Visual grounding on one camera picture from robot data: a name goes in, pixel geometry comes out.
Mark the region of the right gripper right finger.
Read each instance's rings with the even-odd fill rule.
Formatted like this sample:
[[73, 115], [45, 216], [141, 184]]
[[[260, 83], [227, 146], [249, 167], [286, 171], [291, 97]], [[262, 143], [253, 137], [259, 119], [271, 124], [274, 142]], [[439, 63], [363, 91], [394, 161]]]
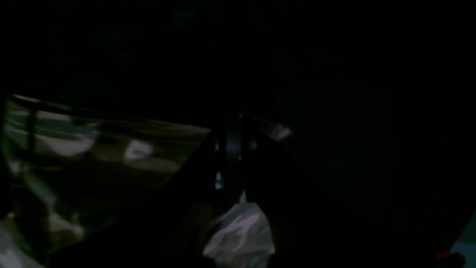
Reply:
[[332, 199], [286, 151], [252, 119], [242, 120], [245, 190], [275, 230], [328, 226]]

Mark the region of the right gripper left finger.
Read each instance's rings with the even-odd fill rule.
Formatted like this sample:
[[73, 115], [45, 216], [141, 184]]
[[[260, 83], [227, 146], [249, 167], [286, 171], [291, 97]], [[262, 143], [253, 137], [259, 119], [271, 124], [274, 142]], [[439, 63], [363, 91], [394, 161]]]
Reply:
[[188, 199], [210, 200], [220, 209], [238, 202], [238, 131], [216, 127], [178, 172], [178, 188]]

